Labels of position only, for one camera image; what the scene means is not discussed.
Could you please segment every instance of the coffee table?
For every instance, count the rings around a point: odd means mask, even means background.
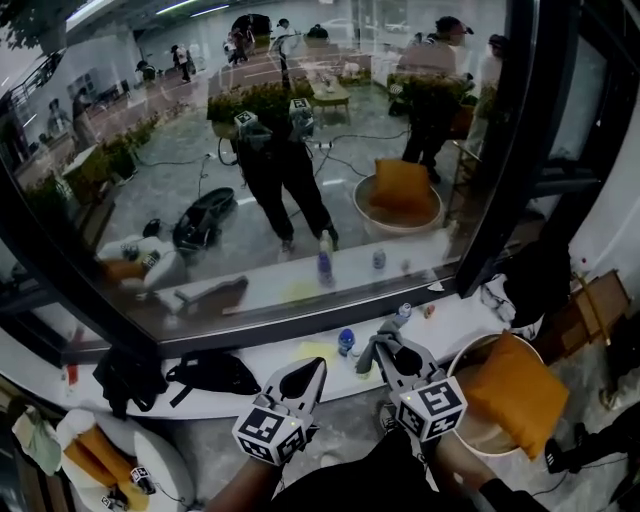
[[[351,124],[351,116],[349,115],[349,93],[338,83],[332,83],[333,92],[327,92],[326,86],[322,82],[312,82],[313,103],[314,106],[322,108],[324,117],[324,109],[326,107],[334,107],[337,109],[339,105],[344,105],[347,114],[347,123]]]

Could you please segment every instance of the hat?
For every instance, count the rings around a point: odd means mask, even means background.
[[[436,29],[438,32],[449,32],[456,25],[462,25],[465,34],[473,35],[474,32],[471,27],[467,27],[458,18],[454,18],[453,16],[443,16],[436,21]]]
[[[507,39],[505,36],[499,36],[498,34],[493,34],[489,38],[489,44],[494,48],[506,50],[507,45],[509,44],[509,39]]]

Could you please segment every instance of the black sleeve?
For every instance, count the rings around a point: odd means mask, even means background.
[[[480,487],[480,492],[496,509],[496,512],[514,510],[518,512],[543,512],[547,510],[528,492],[512,491],[498,478],[494,478]]]

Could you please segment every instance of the marble floor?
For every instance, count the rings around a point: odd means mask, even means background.
[[[376,158],[398,158],[404,150],[408,130],[407,120],[387,115],[388,102],[384,92],[376,86],[350,89],[351,125],[346,123],[342,108],[328,108],[314,140],[328,142],[339,135],[359,134],[374,137],[396,137],[391,140],[343,138],[336,142],[331,156],[344,160],[364,175],[374,172]],[[198,198],[200,172],[207,153],[215,157],[204,162],[202,194],[219,187],[235,191],[238,207],[221,224],[218,240],[206,251],[188,261],[189,279],[196,281],[210,277],[244,272],[275,264],[280,256],[280,241],[275,236],[264,212],[244,186],[237,165],[225,166],[217,158],[218,138],[206,121],[203,108],[193,108],[178,118],[159,126],[151,141],[138,151],[140,159],[149,165],[139,165],[136,177],[124,185],[116,199],[116,208],[103,234],[101,244],[142,233],[153,218],[163,222],[160,238],[171,239],[171,229],[185,210]],[[228,141],[222,143],[222,158],[231,161],[233,153]],[[314,169],[323,162],[320,150],[313,150]],[[443,177],[437,190],[443,203],[451,193],[457,150],[448,141],[438,155],[438,170]],[[161,162],[189,162],[176,165]],[[372,233],[352,201],[354,187],[362,178],[349,167],[335,160],[327,160],[317,175],[323,201],[340,234],[341,248],[370,244],[383,239]],[[297,205],[283,191],[285,207],[292,214]],[[294,215],[296,250],[292,258],[317,253],[318,242],[312,236],[302,215]]]
[[[603,386],[606,374],[601,345],[586,346],[569,359],[553,365],[552,370],[571,392],[554,434],[564,448],[572,444],[574,423],[583,421],[590,432],[597,432],[620,413],[607,412],[598,403],[598,390]],[[379,389],[319,405],[314,416],[320,430],[305,452],[297,453],[286,466],[284,484],[289,485],[318,469],[325,453],[337,455],[343,461],[365,456],[379,439],[374,415],[376,404],[385,396],[386,392]],[[233,423],[233,419],[223,419],[166,424],[191,470],[201,500],[220,491],[245,460],[231,435]],[[620,454],[611,455],[599,463],[621,458]],[[520,452],[486,462],[512,489],[524,489],[532,494],[553,488],[562,478],[562,475],[547,473],[542,456],[529,462]],[[625,472],[626,463],[622,461],[583,469],[577,475],[568,474],[556,490],[540,494],[537,499],[554,512],[612,512],[618,508],[616,504],[607,508],[608,500]]]

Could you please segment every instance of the hand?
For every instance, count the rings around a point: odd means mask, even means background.
[[[441,469],[460,475],[465,485],[472,489],[480,489],[489,480],[497,478],[489,466],[462,444],[453,432],[440,437],[434,462]]]

